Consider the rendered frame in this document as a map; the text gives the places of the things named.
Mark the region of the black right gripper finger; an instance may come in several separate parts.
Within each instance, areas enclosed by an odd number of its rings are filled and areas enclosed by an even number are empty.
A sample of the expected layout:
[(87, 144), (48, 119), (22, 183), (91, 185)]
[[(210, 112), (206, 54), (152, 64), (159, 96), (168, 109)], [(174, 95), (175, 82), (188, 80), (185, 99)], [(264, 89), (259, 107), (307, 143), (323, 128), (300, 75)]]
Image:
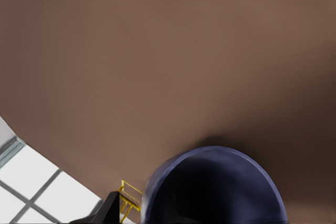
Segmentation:
[(120, 193), (110, 192), (95, 214), (70, 223), (120, 223)]

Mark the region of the silver frame post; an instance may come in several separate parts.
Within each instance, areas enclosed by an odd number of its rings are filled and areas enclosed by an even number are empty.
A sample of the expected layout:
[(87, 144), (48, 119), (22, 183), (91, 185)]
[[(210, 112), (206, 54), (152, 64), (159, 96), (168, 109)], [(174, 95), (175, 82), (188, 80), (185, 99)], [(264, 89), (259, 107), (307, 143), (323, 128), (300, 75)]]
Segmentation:
[(25, 146), (26, 143), (24, 141), (14, 136), (0, 147), (0, 169)]

